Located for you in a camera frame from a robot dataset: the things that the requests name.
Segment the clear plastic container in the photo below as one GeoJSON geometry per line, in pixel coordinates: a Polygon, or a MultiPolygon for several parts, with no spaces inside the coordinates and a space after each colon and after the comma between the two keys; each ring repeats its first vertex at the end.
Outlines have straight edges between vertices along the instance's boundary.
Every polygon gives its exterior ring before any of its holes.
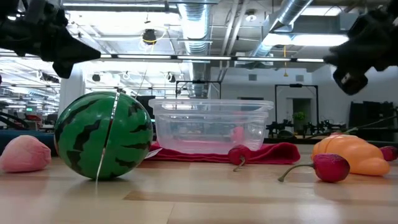
{"type": "Polygon", "coordinates": [[[149,100],[161,147],[184,153],[227,154],[238,144],[260,149],[268,111],[259,100],[149,100]]]}

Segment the toy watermelon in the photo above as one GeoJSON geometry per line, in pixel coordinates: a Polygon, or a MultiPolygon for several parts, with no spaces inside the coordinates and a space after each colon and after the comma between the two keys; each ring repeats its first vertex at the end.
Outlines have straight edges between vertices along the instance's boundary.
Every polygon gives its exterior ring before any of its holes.
{"type": "Polygon", "coordinates": [[[94,92],[72,102],[55,125],[55,147],[68,167],[112,179],[138,166],[152,142],[148,112],[124,93],[94,92]]]}

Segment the doorway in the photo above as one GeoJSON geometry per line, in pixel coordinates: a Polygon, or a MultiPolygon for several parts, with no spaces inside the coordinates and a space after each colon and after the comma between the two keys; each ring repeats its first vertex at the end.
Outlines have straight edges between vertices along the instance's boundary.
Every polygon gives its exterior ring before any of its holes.
{"type": "Polygon", "coordinates": [[[304,125],[311,122],[311,100],[308,98],[293,98],[294,132],[303,131],[304,125]]]}

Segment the wooden table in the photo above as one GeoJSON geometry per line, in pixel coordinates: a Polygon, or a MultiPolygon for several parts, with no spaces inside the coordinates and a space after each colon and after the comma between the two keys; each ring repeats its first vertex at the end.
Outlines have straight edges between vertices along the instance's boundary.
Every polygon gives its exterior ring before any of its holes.
{"type": "MultiPolygon", "coordinates": [[[[300,146],[309,161],[310,146],[300,146]]],[[[0,174],[1,224],[398,223],[398,163],[383,177],[318,182],[310,168],[144,162],[115,182],[47,170],[0,174]]]]}

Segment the red cloth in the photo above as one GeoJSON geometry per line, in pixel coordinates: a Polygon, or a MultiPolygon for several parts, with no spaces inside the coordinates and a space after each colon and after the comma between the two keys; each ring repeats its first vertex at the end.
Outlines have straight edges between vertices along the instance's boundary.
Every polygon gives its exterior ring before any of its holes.
{"type": "MultiPolygon", "coordinates": [[[[151,146],[150,150],[159,149],[158,143],[151,146]]],[[[260,150],[252,151],[250,164],[292,164],[300,159],[297,147],[291,143],[263,144],[260,150]]],[[[162,149],[154,157],[153,161],[184,161],[184,162],[221,162],[229,163],[228,155],[221,154],[187,154],[171,149],[162,149]]]]}

